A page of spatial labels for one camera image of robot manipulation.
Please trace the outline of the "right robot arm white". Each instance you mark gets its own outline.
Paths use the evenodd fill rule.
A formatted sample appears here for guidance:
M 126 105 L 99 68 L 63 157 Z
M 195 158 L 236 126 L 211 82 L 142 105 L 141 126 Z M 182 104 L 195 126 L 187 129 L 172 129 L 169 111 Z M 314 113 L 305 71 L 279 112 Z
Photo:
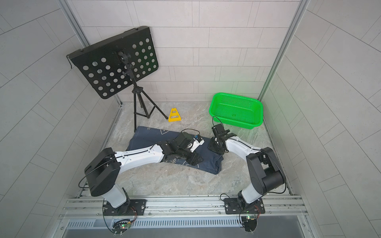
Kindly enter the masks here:
M 250 145 L 226 130 L 223 124 L 213 126 L 212 132 L 214 137 L 208 145 L 210 151 L 219 155 L 232 152 L 247 162 L 250 184 L 238 193 L 241 211 L 249 211 L 257 200 L 286 183 L 280 162 L 271 148 Z

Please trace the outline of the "blue patterned pillowcase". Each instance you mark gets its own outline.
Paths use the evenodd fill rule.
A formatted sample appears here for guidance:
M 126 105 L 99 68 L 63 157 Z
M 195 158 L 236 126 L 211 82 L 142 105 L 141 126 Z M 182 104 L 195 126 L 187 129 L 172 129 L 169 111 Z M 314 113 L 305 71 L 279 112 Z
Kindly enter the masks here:
M 176 131 L 168 131 L 139 126 L 137 127 L 136 132 L 130 140 L 127 150 L 130 151 L 152 146 L 153 144 L 160 141 L 174 139 L 178 134 L 179 133 Z M 202 146 L 199 146 L 195 150 L 196 153 L 198 153 L 203 158 L 203 162 L 195 166 L 191 166 L 186 162 L 186 160 L 176 157 L 170 159 L 169 163 L 191 167 L 216 175 L 222 169 L 221 163 L 223 161 L 223 156 L 210 151 L 208 149 L 209 143 L 210 139 L 204 138 L 204 144 Z

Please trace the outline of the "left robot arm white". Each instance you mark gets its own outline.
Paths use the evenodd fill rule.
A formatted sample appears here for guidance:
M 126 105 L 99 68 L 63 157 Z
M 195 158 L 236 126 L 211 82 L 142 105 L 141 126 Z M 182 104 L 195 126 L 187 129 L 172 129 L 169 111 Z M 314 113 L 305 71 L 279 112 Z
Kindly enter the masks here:
M 182 132 L 172 140 L 160 141 L 152 146 L 132 151 L 115 152 L 103 149 L 85 168 L 85 179 L 93 197 L 102 197 L 110 215 L 127 215 L 135 211 L 127 192 L 116 185 L 119 174 L 146 164 L 168 162 L 174 158 L 184 159 L 191 166 L 203 161 L 196 152 L 204 144 L 200 135 Z

